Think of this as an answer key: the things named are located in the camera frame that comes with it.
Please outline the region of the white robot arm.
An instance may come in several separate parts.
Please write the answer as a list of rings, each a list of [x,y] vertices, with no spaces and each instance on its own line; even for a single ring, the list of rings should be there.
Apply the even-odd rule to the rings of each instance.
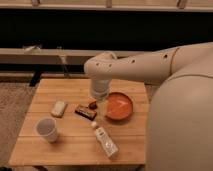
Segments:
[[[84,64],[96,99],[113,79],[158,87],[146,126],[145,171],[213,171],[213,42],[119,59],[104,52]]]

